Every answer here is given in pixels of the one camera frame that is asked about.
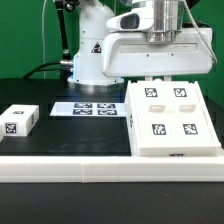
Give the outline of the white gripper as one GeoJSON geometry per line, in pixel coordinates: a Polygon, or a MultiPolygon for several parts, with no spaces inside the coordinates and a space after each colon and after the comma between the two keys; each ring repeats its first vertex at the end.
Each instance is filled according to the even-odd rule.
{"type": "Polygon", "coordinates": [[[142,32],[112,33],[103,42],[101,68],[107,77],[206,74],[212,56],[194,28],[169,44],[148,43],[142,32]]]}

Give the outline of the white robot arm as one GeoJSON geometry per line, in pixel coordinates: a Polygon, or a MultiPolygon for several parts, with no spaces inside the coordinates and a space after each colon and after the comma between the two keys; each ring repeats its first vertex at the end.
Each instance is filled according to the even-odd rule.
{"type": "Polygon", "coordinates": [[[99,0],[79,5],[79,50],[68,81],[92,91],[122,84],[126,77],[206,74],[217,58],[212,30],[182,26],[187,0],[120,0],[121,15],[99,0]]]}

